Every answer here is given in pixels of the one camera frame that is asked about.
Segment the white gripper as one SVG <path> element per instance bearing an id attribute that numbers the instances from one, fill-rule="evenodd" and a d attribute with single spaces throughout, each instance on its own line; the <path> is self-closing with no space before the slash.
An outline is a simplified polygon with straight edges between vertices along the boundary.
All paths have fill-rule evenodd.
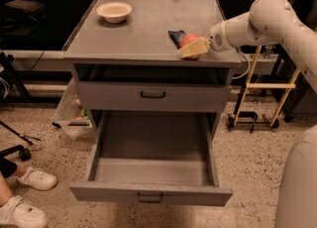
<path id="1" fill-rule="evenodd" d="M 217 52 L 229 50 L 232 46 L 227 38 L 226 25 L 226 22 L 221 22 L 210 29 L 210 42 L 206 38 L 199 37 L 189 45 L 180 47 L 177 51 L 177 55 L 182 58 L 188 58 L 194 55 L 200 56 L 206 54 L 209 51 L 209 48 Z"/>

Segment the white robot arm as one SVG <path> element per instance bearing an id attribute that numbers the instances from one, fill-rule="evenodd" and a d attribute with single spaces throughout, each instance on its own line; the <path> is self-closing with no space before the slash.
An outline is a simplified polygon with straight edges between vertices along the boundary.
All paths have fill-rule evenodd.
<path id="1" fill-rule="evenodd" d="M 317 91 L 317 33 L 287 0 L 255 0 L 250 11 L 214 25 L 207 38 L 178 50 L 181 57 L 239 46 L 280 44 Z M 317 228 L 317 126 L 292 146 L 283 169 L 274 228 Z"/>

